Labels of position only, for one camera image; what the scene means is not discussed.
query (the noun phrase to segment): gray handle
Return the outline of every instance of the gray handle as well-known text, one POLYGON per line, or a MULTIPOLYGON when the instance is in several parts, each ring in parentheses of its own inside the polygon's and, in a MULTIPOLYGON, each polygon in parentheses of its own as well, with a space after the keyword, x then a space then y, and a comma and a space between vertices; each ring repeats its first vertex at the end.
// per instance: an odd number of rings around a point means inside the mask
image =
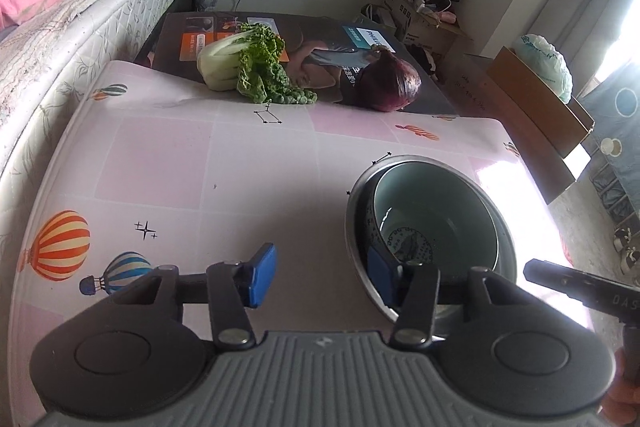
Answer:
POLYGON ((143 417, 106 421, 50 412, 37 427, 606 427, 593 411, 513 418, 458 395, 430 356, 379 333, 278 333, 220 355, 197 388, 143 417))
MULTIPOLYGON (((622 349, 625 352, 625 380, 640 385, 640 328, 625 324, 622 328, 622 349)), ((640 418, 629 424, 640 427, 640 418)))

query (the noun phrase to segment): concrete floor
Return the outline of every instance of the concrete floor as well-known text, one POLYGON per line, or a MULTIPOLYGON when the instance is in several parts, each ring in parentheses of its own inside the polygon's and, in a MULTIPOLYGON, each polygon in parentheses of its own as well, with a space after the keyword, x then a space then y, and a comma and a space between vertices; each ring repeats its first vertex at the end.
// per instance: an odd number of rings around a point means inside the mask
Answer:
MULTIPOLYGON (((620 270, 620 255, 612 243, 614 223, 591 184, 591 169, 588 168, 574 185, 551 203, 549 210, 575 268, 631 284, 631 277, 626 277, 620 270)), ((591 317, 596 333, 612 349, 622 345, 622 328, 617 319, 595 311, 591 311, 591 317)))

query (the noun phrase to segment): hot air balloon print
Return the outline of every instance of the hot air balloon print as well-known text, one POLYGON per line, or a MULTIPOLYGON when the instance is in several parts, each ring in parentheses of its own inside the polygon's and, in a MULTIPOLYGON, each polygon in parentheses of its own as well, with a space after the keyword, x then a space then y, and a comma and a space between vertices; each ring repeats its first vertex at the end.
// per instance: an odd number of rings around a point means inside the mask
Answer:
POLYGON ((91 98, 94 100, 104 100, 108 96, 121 96, 127 92, 127 86, 125 84, 111 84, 111 86, 101 87, 96 89, 91 98))
POLYGON ((507 149, 510 153, 513 153, 513 155, 516 156, 517 158, 520 158, 520 152, 518 152, 518 149, 513 144, 513 142, 505 143, 504 148, 507 149))
POLYGON ((97 291, 104 290, 111 295, 152 269, 149 261, 138 252, 124 252, 109 263, 101 277, 89 275, 82 279, 80 293, 95 295, 97 291))
POLYGON ((89 238, 84 217, 74 210, 63 210, 41 227, 31 248, 20 254, 18 271, 30 264, 45 279, 69 279, 84 263, 89 238))
POLYGON ((418 126, 415 125, 396 125, 398 129, 406 129, 407 131, 411 131, 415 134, 415 136, 422 136, 424 138, 428 138, 429 140, 438 141, 440 137, 437 134, 433 134, 432 132, 425 131, 418 126))

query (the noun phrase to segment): orange striped hot air balloon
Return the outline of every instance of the orange striped hot air balloon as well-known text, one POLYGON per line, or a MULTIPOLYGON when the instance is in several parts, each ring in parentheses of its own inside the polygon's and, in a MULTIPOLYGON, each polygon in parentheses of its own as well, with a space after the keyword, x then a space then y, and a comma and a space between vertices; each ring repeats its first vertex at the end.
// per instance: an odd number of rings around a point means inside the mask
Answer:
POLYGON ((82 266, 89 250, 89 227, 84 217, 63 210, 40 229, 29 250, 22 252, 18 271, 28 263, 45 279, 69 279, 82 266))
POLYGON ((411 131, 412 133, 414 133, 415 136, 422 136, 428 138, 429 140, 438 141, 440 139, 437 134, 425 131, 424 129, 415 125, 396 125, 396 127, 398 127, 398 129, 406 129, 407 131, 411 131))

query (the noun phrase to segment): green leafy vegetable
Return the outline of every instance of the green leafy vegetable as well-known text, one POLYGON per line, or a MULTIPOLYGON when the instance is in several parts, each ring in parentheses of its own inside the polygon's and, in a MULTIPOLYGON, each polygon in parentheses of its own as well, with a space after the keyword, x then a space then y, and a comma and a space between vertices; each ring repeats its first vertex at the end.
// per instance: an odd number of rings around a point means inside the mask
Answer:
POLYGON ((198 70, 212 90, 237 89, 254 103, 314 103, 309 89, 291 86, 280 65, 284 41, 263 24, 242 24, 240 33, 205 46, 198 70))

